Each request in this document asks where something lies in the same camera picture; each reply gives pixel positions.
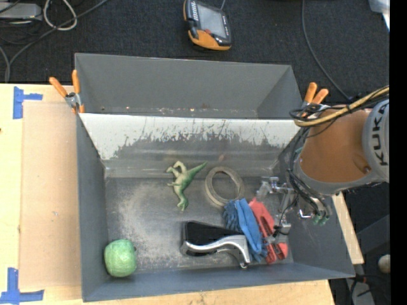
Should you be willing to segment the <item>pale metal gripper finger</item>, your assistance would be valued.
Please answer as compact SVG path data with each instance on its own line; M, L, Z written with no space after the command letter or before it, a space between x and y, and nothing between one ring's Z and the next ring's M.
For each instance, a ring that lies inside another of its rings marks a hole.
M280 194L282 190L279 182L278 177L262 177L260 187L256 191L257 199L263 200L269 195Z
M271 232L267 234L264 241L267 244L287 243L289 232L291 230L290 223L282 223L272 228Z

